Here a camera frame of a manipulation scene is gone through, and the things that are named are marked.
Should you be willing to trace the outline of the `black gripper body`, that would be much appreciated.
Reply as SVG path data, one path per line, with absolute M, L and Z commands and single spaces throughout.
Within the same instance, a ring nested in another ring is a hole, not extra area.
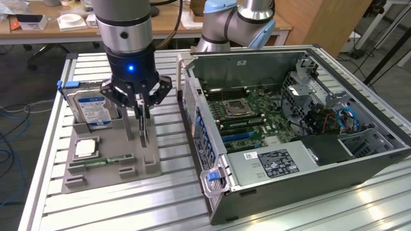
M 134 95 L 141 94 L 144 100 L 144 87 L 150 77 L 158 76 L 154 68 L 154 48 L 148 46 L 133 53 L 120 53 L 105 47 L 110 66 L 110 79 L 120 79 L 133 86 Z

